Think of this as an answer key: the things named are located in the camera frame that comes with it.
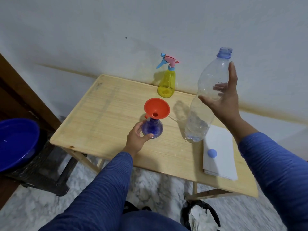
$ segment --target yellow spray bottle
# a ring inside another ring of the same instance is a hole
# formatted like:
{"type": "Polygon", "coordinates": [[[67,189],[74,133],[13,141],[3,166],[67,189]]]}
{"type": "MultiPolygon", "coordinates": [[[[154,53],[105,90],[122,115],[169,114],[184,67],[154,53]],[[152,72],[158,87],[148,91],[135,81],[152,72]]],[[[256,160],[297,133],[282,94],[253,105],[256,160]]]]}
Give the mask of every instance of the yellow spray bottle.
{"type": "Polygon", "coordinates": [[[175,58],[167,56],[166,54],[160,55],[163,60],[156,67],[156,69],[160,68],[163,64],[169,63],[168,69],[165,71],[163,79],[160,81],[158,85],[157,92],[161,97],[171,97],[175,90],[175,64],[179,63],[175,58]]]}

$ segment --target person's left hand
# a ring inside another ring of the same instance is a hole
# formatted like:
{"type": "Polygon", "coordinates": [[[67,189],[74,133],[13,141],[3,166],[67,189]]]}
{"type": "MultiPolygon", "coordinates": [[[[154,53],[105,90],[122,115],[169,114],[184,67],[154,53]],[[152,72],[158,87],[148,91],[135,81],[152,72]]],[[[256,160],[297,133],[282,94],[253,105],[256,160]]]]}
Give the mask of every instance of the person's left hand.
{"type": "Polygon", "coordinates": [[[132,130],[127,135],[126,146],[122,151],[128,152],[132,157],[134,157],[143,147],[143,144],[152,138],[153,134],[147,134],[146,136],[140,136],[141,127],[146,122],[138,122],[132,130]]]}

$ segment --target blue sleeve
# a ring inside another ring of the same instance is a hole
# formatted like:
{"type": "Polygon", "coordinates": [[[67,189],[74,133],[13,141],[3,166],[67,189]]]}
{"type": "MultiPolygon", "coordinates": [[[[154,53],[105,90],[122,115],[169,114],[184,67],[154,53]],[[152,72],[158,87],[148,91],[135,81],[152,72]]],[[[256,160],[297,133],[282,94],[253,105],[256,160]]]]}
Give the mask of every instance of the blue sleeve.
{"type": "Polygon", "coordinates": [[[40,231],[118,230],[133,169],[126,152],[117,154],[73,203],[40,231]]]}
{"type": "Polygon", "coordinates": [[[308,230],[308,163],[260,132],[238,148],[286,227],[308,230]]]}

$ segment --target black stool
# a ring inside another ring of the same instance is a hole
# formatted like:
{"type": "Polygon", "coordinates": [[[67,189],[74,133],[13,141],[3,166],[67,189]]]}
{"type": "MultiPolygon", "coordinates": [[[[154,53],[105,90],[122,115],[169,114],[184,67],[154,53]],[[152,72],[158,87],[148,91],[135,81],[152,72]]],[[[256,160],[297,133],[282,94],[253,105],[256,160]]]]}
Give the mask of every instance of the black stool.
{"type": "Polygon", "coordinates": [[[4,174],[6,177],[14,179],[24,187],[30,186],[36,189],[49,191],[53,194],[56,194],[57,196],[65,195],[70,189],[66,185],[66,182],[78,162],[75,158],[72,157],[69,160],[65,169],[57,180],[53,180],[39,173],[39,170],[44,161],[55,148],[54,145],[49,143],[52,135],[53,132],[47,133],[45,131],[41,131],[39,140],[39,142],[41,142],[41,150],[35,154],[33,159],[31,159],[26,165],[10,169],[9,171],[5,171],[2,174],[4,174]]]}

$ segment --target blue trigger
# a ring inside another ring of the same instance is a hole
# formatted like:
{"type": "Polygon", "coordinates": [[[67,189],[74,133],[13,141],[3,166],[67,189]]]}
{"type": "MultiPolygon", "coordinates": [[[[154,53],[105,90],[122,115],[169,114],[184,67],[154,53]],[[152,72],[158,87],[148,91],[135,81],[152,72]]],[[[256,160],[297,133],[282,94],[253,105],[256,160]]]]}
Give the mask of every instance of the blue trigger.
{"type": "Polygon", "coordinates": [[[165,59],[163,58],[163,60],[159,63],[159,65],[156,67],[156,69],[160,68],[162,65],[166,64],[168,62],[165,61],[165,59]]]}

